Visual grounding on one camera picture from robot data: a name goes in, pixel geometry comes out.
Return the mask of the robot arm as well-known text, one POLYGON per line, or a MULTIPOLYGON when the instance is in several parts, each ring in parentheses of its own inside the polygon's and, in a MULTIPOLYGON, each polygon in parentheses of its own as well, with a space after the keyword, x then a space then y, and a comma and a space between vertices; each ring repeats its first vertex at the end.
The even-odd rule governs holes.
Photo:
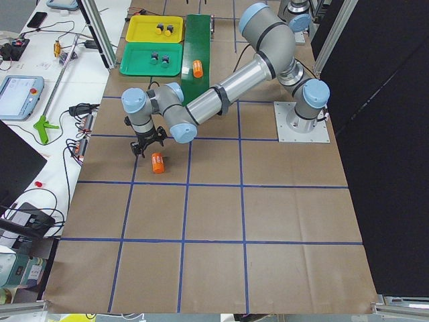
POLYGON ((185 103, 178 83, 123 92, 121 102, 127 114, 124 122, 137 136, 130 144, 136 156, 143 155, 154 142, 162 144, 168 134, 179 144, 191 142, 199 125, 214 115, 225 115, 240 96, 272 79, 277 79, 296 100, 287 116, 288 127, 298 133, 313 130, 328 103, 330 89, 324 81, 312 78, 295 59, 297 28, 293 22, 286 23, 268 5, 255 3, 242 14, 239 31, 255 50, 253 60, 193 101, 185 103))
POLYGON ((303 32, 311 22, 308 0, 280 1, 278 17, 294 32, 303 32))

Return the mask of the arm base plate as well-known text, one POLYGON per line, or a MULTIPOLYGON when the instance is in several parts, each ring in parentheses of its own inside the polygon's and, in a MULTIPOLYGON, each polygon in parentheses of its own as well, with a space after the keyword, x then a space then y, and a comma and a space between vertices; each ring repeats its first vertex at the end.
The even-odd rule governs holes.
POLYGON ((316 119, 305 120, 296 114, 295 105, 295 102, 273 102, 278 142, 329 144, 326 120, 319 121, 323 112, 316 119))

